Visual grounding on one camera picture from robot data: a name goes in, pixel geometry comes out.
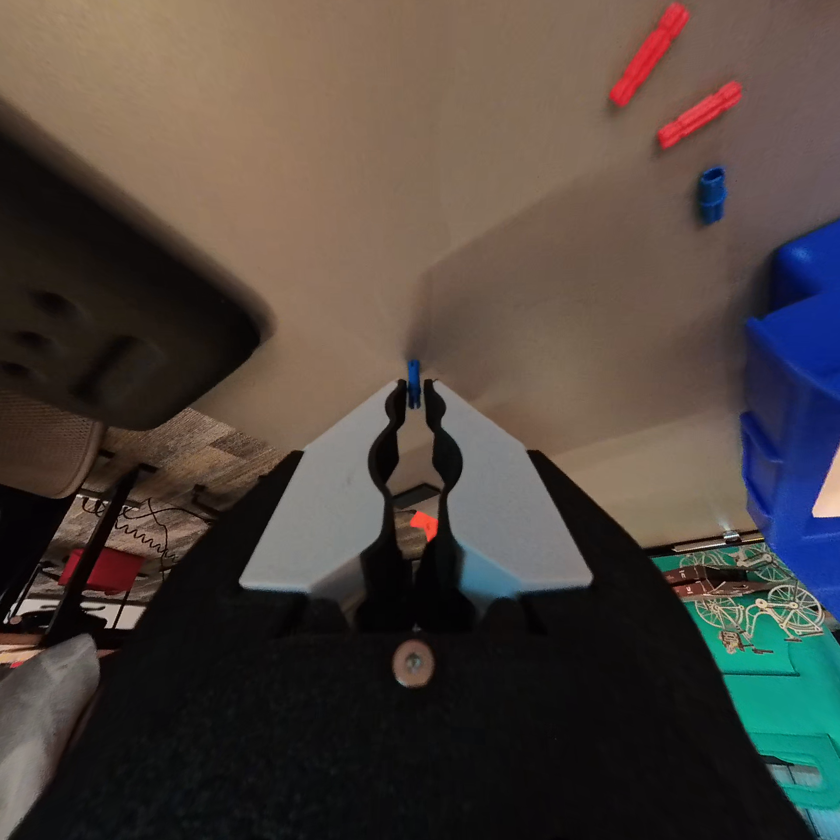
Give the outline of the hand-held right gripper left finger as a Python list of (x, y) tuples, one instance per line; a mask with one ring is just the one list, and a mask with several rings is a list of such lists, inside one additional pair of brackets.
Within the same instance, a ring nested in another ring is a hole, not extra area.
[(387, 383), (304, 448), (239, 578), (244, 589), (327, 599), (406, 590), (387, 486), (406, 391), (405, 380)]

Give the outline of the black mat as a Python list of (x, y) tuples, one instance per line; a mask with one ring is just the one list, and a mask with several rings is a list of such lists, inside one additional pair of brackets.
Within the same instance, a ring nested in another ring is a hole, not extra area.
[(2, 390), (162, 425), (272, 334), (265, 303), (2, 97)]

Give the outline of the dark red box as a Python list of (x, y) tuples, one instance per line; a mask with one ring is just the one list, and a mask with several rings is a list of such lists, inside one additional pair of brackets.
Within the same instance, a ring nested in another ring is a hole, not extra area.
[(706, 565), (682, 566), (662, 573), (677, 597), (685, 602), (746, 594), (749, 577), (742, 570), (724, 570)]

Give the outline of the teal bag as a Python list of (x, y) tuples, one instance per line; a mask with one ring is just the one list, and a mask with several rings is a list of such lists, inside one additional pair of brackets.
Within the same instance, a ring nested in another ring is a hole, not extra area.
[(654, 556), (738, 569), (746, 594), (682, 601), (719, 668), (744, 729), (818, 837), (838, 836), (838, 641), (832, 618), (765, 542)]

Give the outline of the red floor box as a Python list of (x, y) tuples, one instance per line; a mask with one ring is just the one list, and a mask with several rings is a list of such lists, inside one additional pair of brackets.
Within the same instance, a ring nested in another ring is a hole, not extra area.
[(115, 549), (103, 549), (87, 581), (87, 591), (119, 595), (130, 591), (144, 558)]

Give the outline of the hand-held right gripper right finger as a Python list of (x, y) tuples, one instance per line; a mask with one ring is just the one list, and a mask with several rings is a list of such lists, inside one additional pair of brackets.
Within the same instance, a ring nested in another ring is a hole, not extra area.
[(443, 481), (427, 585), (470, 602), (589, 587), (592, 571), (526, 446), (442, 382), (423, 391)]

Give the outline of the blue plastic bin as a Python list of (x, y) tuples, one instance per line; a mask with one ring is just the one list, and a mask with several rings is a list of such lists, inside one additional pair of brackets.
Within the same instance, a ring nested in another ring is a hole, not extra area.
[(779, 247), (745, 325), (742, 480), (766, 542), (839, 616), (839, 222)]

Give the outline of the scattered lego pins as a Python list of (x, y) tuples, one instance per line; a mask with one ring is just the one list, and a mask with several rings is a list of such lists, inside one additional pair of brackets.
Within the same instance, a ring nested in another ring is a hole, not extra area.
[[(682, 3), (667, 6), (610, 90), (608, 100), (615, 108), (624, 108), (637, 95), (689, 20), (690, 11)], [(659, 149), (668, 151), (705, 129), (739, 105), (742, 94), (742, 84), (732, 80), (705, 96), (656, 132)], [(712, 166), (698, 175), (695, 196), (697, 215), (704, 225), (719, 223), (724, 218), (728, 185), (723, 165)]]

